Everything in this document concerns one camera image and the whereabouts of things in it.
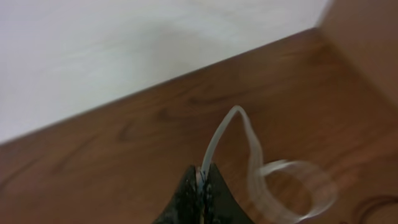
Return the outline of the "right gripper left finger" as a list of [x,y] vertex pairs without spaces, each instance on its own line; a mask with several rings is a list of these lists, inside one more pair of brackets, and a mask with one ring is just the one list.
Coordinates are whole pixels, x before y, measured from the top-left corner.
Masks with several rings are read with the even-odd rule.
[[200,200],[197,193],[195,166],[189,166],[180,179],[176,191],[153,224],[198,224]]

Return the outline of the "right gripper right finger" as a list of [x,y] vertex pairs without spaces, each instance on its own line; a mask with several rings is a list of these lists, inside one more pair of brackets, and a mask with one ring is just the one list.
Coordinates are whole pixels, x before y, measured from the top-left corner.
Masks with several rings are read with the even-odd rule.
[[235,201],[216,164],[211,164],[204,185],[205,224],[254,224]]

